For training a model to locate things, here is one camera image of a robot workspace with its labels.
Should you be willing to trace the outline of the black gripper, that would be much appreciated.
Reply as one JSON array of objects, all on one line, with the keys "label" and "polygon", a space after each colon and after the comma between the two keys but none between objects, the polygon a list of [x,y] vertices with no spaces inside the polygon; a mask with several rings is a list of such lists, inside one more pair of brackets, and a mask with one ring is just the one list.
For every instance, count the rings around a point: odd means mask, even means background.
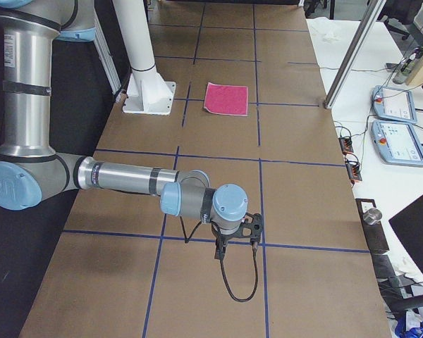
[{"label": "black gripper", "polygon": [[216,250],[214,254],[214,258],[216,260],[222,261],[226,255],[226,247],[228,243],[228,239],[225,234],[221,232],[221,228],[218,225],[212,225],[211,230],[213,235],[215,236],[215,245]]}]

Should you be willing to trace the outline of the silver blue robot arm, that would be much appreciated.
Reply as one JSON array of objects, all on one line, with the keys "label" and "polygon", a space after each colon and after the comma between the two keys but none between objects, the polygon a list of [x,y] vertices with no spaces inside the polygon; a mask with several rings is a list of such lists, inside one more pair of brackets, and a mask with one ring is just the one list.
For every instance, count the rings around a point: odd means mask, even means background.
[{"label": "silver blue robot arm", "polygon": [[163,213],[210,225],[218,260],[233,238],[258,244],[262,224],[247,212],[247,194],[236,184],[213,189],[200,170],[107,163],[50,146],[52,44],[94,39],[93,1],[0,1],[0,24],[5,98],[1,207],[17,211],[72,189],[109,189],[157,196]]}]

